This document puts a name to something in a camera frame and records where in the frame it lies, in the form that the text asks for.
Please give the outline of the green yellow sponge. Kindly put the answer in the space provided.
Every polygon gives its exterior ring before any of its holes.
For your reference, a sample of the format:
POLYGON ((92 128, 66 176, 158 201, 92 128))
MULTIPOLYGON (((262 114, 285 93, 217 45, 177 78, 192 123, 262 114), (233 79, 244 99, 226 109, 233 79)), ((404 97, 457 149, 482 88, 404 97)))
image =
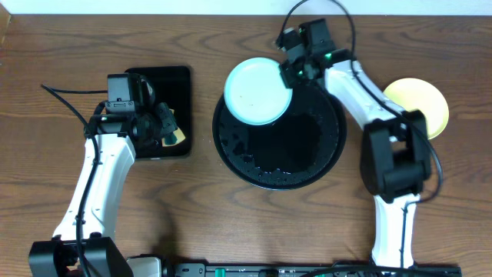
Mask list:
POLYGON ((163 147, 178 145, 186 139, 183 131, 178 127, 174 113, 175 111, 173 109, 168 109, 162 114, 163 118, 161 119, 161 130, 159 131, 159 135, 163 147))

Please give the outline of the yellow plate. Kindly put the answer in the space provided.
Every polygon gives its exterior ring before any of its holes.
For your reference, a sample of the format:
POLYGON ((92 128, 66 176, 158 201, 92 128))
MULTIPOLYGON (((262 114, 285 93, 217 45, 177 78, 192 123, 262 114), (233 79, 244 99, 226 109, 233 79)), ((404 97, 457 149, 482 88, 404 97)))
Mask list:
POLYGON ((408 112, 420 110, 427 123, 427 137, 436 138, 449 121, 449 107, 443 94, 419 78, 401 78, 389 84, 384 94, 408 112))

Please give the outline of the black rectangular tray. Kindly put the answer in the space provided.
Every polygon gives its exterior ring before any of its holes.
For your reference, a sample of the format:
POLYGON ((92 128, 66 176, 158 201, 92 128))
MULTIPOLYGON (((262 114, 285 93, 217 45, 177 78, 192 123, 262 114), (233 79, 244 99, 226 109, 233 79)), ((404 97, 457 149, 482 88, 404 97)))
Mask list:
POLYGON ((191 71, 184 65, 128 68, 125 72, 143 75, 155 90, 156 102, 173 110, 178 126, 177 144, 138 149, 136 159, 167 159, 189 155, 192 146, 191 71))

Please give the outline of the black round tray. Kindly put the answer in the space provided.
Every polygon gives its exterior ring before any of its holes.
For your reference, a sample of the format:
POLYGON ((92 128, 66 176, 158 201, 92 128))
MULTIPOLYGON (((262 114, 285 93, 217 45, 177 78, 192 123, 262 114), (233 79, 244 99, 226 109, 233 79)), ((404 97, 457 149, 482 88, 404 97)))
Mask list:
POLYGON ((222 161, 263 189, 292 190, 316 182, 337 163, 347 138, 342 104, 317 86, 294 89, 288 110, 268 125, 247 125, 219 99, 212 122, 222 161))

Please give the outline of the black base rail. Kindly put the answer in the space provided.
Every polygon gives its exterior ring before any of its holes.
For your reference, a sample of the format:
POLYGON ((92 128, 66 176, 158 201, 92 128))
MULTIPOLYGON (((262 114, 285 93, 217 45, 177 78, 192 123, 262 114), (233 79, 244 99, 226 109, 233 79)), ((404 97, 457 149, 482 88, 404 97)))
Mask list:
POLYGON ((365 277, 365 276, 444 276, 461 277, 453 266, 424 266, 409 269, 381 269, 372 264, 335 262, 328 266, 207 264, 189 262, 172 265, 157 256, 134 256, 127 259, 134 276, 161 277, 365 277))

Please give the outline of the light blue plate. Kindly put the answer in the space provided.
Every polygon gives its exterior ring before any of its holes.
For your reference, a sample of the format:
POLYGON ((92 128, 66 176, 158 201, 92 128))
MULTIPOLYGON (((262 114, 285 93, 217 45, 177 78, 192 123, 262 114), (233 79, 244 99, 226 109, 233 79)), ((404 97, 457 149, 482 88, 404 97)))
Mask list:
POLYGON ((250 58, 236 65, 224 84, 229 112, 247 125, 267 125, 291 104, 293 90, 281 78, 280 64, 270 58, 250 58))

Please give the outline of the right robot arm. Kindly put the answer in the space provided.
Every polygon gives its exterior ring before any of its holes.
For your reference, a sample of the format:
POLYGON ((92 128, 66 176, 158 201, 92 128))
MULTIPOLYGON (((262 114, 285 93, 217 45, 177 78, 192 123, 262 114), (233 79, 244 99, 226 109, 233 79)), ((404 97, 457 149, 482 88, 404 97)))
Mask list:
POLYGON ((416 204, 431 174, 424 115, 385 96, 347 49, 320 55, 290 50, 280 70, 286 87, 319 86, 361 127, 360 173, 375 204, 372 260, 378 266, 411 268, 416 204))

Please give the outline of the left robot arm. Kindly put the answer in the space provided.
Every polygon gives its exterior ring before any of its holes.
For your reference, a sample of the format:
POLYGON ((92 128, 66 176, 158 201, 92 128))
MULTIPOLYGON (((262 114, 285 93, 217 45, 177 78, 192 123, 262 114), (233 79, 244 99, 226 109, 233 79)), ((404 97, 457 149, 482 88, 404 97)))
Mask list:
POLYGON ((85 161, 61 223, 48 241, 34 242, 28 263, 34 276, 173 276, 158 255, 125 258, 115 244, 121 193, 139 145, 156 145, 176 130, 164 103, 131 107, 106 102, 86 124, 85 161))

